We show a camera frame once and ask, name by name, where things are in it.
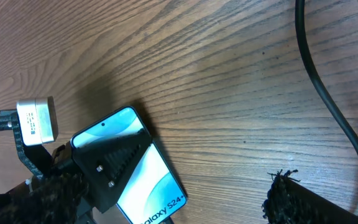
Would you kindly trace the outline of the Samsung Galaxy smartphone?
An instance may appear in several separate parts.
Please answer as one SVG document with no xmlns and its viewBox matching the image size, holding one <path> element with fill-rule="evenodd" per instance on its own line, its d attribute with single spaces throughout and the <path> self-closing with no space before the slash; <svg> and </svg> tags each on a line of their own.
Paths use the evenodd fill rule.
<svg viewBox="0 0 358 224">
<path fill-rule="evenodd" d="M 75 149 L 146 131 L 146 125 L 131 106 L 123 107 L 77 132 L 71 139 Z M 117 207 L 130 223 L 171 223 L 170 216 L 187 201 L 185 191 L 163 158 L 155 141 L 134 169 Z"/>
</svg>

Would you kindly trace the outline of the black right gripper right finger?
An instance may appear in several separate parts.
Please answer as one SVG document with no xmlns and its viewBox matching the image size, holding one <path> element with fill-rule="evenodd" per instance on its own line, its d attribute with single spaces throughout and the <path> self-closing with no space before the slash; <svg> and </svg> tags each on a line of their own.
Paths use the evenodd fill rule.
<svg viewBox="0 0 358 224">
<path fill-rule="evenodd" d="M 295 170 L 271 175 L 262 204 L 263 218 L 273 224 L 358 224 L 358 216 L 306 189 L 292 179 Z"/>
</svg>

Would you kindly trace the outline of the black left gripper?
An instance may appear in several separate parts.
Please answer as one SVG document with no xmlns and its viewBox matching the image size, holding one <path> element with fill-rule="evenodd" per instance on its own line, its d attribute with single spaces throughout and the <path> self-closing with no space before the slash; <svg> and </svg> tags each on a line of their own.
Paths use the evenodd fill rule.
<svg viewBox="0 0 358 224">
<path fill-rule="evenodd" d="M 93 205 L 102 213 L 117 204 L 151 143 L 150 134 L 141 129 L 75 149 L 73 159 L 69 144 L 58 147 L 52 154 L 50 176 L 26 180 L 30 197 L 40 207 L 41 221 L 90 224 L 88 191 Z"/>
</svg>

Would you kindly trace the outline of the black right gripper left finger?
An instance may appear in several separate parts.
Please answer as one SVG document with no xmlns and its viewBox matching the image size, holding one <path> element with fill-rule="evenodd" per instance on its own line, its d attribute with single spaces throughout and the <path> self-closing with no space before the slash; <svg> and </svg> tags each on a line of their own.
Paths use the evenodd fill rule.
<svg viewBox="0 0 358 224">
<path fill-rule="evenodd" d="M 75 223 L 88 189 L 81 174 L 64 173 L 41 180 L 34 190 L 0 194 L 0 223 Z"/>
</svg>

